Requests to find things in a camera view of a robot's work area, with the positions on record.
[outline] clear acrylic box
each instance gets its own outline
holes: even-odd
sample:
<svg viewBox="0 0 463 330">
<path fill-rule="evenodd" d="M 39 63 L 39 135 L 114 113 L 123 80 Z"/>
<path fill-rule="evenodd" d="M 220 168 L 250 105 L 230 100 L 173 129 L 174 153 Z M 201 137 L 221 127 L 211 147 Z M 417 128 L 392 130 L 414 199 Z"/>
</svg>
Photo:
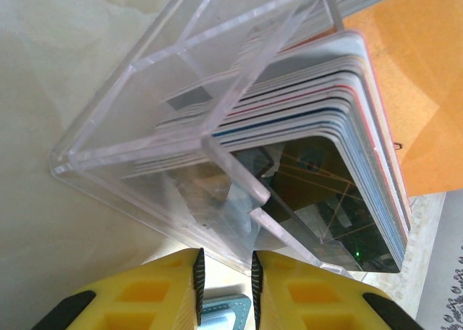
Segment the clear acrylic box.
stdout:
<svg viewBox="0 0 463 330">
<path fill-rule="evenodd" d="M 52 150 L 53 175 L 245 273 L 257 249 L 322 266 L 260 209 L 268 189 L 212 134 L 280 50 L 334 24 L 329 7 L 171 0 Z M 198 83 L 206 95 L 182 96 Z"/>
</svg>

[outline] stack of cards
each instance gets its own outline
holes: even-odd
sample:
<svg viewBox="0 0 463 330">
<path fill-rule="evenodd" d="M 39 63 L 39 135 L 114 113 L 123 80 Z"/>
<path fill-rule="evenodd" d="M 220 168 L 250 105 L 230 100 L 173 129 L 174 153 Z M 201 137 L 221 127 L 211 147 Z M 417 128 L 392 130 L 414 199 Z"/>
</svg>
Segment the stack of cards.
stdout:
<svg viewBox="0 0 463 330">
<path fill-rule="evenodd" d="M 175 128 L 208 109 L 211 83 L 231 75 L 170 98 L 167 103 L 177 112 L 163 126 Z M 270 192 L 262 210 L 318 259 L 348 270 L 399 271 L 409 205 L 359 34 L 344 31 L 280 53 L 213 136 Z M 145 159 L 127 178 L 168 172 L 184 180 L 191 175 L 189 185 L 176 183 L 177 189 L 195 220 L 213 227 L 213 211 L 223 207 L 218 203 L 230 202 L 236 190 L 211 166 L 198 168 L 204 161 L 197 153 Z M 210 211 L 204 210 L 204 196 L 191 191 L 193 183 L 215 194 Z M 251 211 L 251 202 L 236 200 L 235 212 Z M 212 221 L 220 233 L 223 227 Z M 281 247 L 258 230 L 247 238 L 256 249 Z"/>
</svg>

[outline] orange envelope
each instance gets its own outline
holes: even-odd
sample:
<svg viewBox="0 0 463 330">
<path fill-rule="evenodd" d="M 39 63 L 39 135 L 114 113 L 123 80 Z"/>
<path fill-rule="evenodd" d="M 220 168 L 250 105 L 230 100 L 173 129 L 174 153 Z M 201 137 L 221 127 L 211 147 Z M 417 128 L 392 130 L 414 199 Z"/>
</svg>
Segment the orange envelope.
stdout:
<svg viewBox="0 0 463 330">
<path fill-rule="evenodd" d="M 463 0 L 385 0 L 363 32 L 410 196 L 463 187 Z"/>
</svg>

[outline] orange paper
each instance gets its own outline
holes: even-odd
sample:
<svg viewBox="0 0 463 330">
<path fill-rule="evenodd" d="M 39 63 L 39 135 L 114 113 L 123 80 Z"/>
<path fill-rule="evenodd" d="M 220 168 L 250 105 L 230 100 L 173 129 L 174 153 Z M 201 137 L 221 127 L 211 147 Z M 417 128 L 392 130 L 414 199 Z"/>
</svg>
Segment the orange paper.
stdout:
<svg viewBox="0 0 463 330">
<path fill-rule="evenodd" d="M 463 0 L 385 0 L 363 32 L 410 196 L 463 187 Z"/>
</svg>

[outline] black rubber edge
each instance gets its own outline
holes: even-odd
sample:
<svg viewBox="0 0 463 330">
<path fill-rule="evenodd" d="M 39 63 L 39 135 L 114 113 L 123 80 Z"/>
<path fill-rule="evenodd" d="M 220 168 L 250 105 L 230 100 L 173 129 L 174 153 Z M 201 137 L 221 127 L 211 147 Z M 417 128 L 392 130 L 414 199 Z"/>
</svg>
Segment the black rubber edge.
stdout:
<svg viewBox="0 0 463 330">
<path fill-rule="evenodd" d="M 32 330 L 65 330 L 86 309 L 95 298 L 96 293 L 86 290 L 66 297 L 53 310 L 48 312 Z"/>
<path fill-rule="evenodd" d="M 263 267 L 256 251 L 252 252 L 251 265 L 252 302 L 254 303 L 255 328 L 260 326 L 260 294 L 263 286 Z"/>
<path fill-rule="evenodd" d="M 366 292 L 363 298 L 391 330 L 424 330 L 394 301 L 372 292 Z"/>
<path fill-rule="evenodd" d="M 201 325 L 201 315 L 203 314 L 205 284 L 205 264 L 204 249 L 200 249 L 193 265 L 193 286 L 196 291 L 196 319 L 198 326 Z"/>
</svg>

